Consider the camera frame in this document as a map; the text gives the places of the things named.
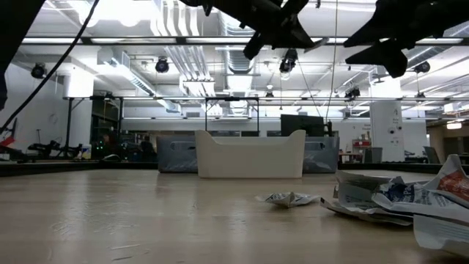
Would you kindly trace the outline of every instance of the ceiling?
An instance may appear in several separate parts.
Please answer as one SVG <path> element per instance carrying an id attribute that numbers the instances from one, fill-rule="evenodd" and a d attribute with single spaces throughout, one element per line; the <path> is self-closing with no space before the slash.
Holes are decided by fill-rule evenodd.
<path id="1" fill-rule="evenodd" d="M 81 24 L 78 12 L 72 8 L 73 5 L 70 2 L 77 1 L 85 0 L 47 1 L 27 37 L 74 37 Z M 126 1 L 131 0 L 114 0 L 114 5 L 117 2 L 124 3 Z M 371 18 L 374 12 L 374 2 L 374 0 L 339 0 L 337 3 L 339 8 L 336 10 L 336 1 L 334 0 L 322 0 L 322 6 L 319 9 L 316 8 L 316 2 L 311 1 L 299 14 L 299 19 L 304 29 L 312 37 L 348 37 Z M 177 1 L 175 4 L 177 10 L 179 4 Z M 154 37 L 150 29 L 151 20 L 155 17 L 153 1 L 133 1 L 132 7 L 131 10 L 125 10 L 125 14 L 129 17 L 135 14 L 133 17 L 141 19 L 135 26 L 123 26 L 117 20 L 118 18 L 113 20 L 103 19 L 95 26 L 87 28 L 84 36 Z M 221 15 L 220 12 L 214 12 L 209 17 L 205 17 L 203 11 L 198 10 L 197 26 L 202 36 L 222 35 L 219 15 Z M 23 66 L 32 66 L 35 59 L 44 58 L 50 60 L 46 62 L 47 66 L 51 67 L 54 64 L 53 58 L 56 58 L 53 55 L 63 54 L 66 48 L 66 45 L 23 45 L 17 55 L 17 57 L 23 59 L 18 59 L 17 62 Z M 220 94 L 230 92 L 230 89 L 232 89 L 227 84 L 226 74 L 229 71 L 226 69 L 223 48 L 225 47 L 203 45 L 207 68 L 215 82 L 215 92 Z M 261 50 L 255 59 L 256 64 L 250 72 L 253 75 L 252 83 L 250 89 L 245 91 L 245 94 L 246 96 L 258 95 L 263 97 L 267 91 L 267 85 L 271 84 L 276 97 L 305 96 L 309 95 L 309 90 L 317 97 L 336 95 L 343 97 L 344 92 L 352 86 L 350 81 L 353 79 L 354 85 L 358 85 L 361 90 L 361 96 L 366 97 L 369 95 L 368 73 L 361 73 L 361 71 L 372 71 L 374 68 L 369 65 L 354 65 L 349 68 L 349 65 L 344 63 L 348 56 L 363 48 L 343 48 L 340 45 L 327 45 L 306 54 L 299 51 L 297 66 L 291 72 L 288 80 L 281 80 L 281 76 L 277 71 L 278 63 L 285 50 L 277 49 L 272 51 L 265 48 Z M 126 78 L 106 71 L 105 65 L 97 63 L 96 54 L 99 49 L 100 46 L 96 45 L 77 45 L 70 55 L 73 58 L 70 63 L 79 63 L 95 74 L 95 89 L 110 90 L 115 95 L 136 95 L 136 88 Z M 171 59 L 169 59 L 169 72 L 158 74 L 155 71 L 155 63 L 158 57 L 169 56 L 165 47 L 159 45 L 115 45 L 113 49 L 118 52 L 125 51 L 131 58 L 131 68 L 140 74 L 145 81 L 153 85 L 159 95 L 181 95 L 178 88 L 181 74 Z M 465 78 L 462 78 L 462 81 L 455 85 L 448 85 L 444 89 L 432 92 L 438 86 L 468 74 L 468 51 L 469 48 L 466 47 L 454 47 L 445 50 L 443 53 L 435 54 L 435 56 L 428 59 L 432 66 L 429 73 L 421 74 L 418 80 L 416 80 L 415 73 L 408 73 L 401 78 L 402 95 L 413 97 L 418 90 L 425 90 L 431 94 L 432 98 L 436 98 L 462 94 L 466 90 L 469 92 L 468 83 L 464 81 Z M 60 68 L 60 70 L 69 69 L 70 65 L 67 63 Z M 428 106 L 437 108 L 441 105 L 441 102 L 435 102 L 430 103 Z"/>

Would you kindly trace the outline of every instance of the white wall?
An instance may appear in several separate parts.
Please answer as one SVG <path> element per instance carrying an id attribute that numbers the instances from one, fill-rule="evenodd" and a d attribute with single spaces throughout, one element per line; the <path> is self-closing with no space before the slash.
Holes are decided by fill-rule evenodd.
<path id="1" fill-rule="evenodd" d="M 5 109 L 0 111 L 0 123 L 3 125 L 8 117 L 25 101 L 40 83 L 33 79 L 28 70 L 10 65 L 5 74 L 8 88 L 8 100 Z M 16 142 L 9 147 L 26 152 L 30 144 L 37 142 L 37 129 L 40 129 L 41 143 L 57 140 L 65 143 L 67 131 L 67 101 L 62 99 L 63 86 L 49 81 L 36 95 L 31 103 L 18 115 Z"/>
<path id="2" fill-rule="evenodd" d="M 204 130 L 204 120 L 123 120 L 122 128 L 132 131 L 195 131 Z M 339 132 L 340 148 L 343 151 L 352 151 L 352 140 L 371 130 L 370 121 L 345 120 L 333 121 L 332 128 Z M 209 131 L 255 131 L 256 120 L 250 121 L 213 121 L 209 120 Z M 260 136 L 266 136 L 267 131 L 279 131 L 280 120 L 260 120 Z M 404 131 L 404 146 L 407 151 L 421 155 L 427 146 L 425 121 L 405 120 L 402 126 Z"/>

